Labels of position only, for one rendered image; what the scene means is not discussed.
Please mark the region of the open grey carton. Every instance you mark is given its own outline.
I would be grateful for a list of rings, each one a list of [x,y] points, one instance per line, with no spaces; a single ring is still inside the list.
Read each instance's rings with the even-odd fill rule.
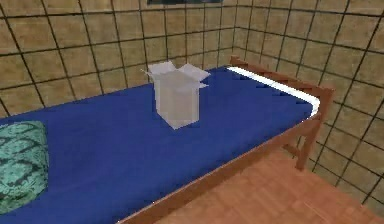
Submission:
[[[169,126],[176,130],[199,120],[199,90],[207,87],[209,72],[166,61],[149,65],[145,74],[153,80],[156,111]]]

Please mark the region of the green patterned pillow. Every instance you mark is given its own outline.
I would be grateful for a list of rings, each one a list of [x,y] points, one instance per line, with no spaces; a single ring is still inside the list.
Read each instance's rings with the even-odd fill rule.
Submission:
[[[0,125],[0,214],[40,196],[48,187],[49,155],[40,121]]]

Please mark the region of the blue bed with wooden frame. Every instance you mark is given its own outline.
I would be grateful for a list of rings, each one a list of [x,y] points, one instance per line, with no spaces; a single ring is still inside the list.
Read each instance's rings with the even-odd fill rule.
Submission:
[[[10,117],[47,131],[48,188],[0,224],[153,224],[282,147],[303,168],[333,91],[232,57],[178,130],[146,84]]]

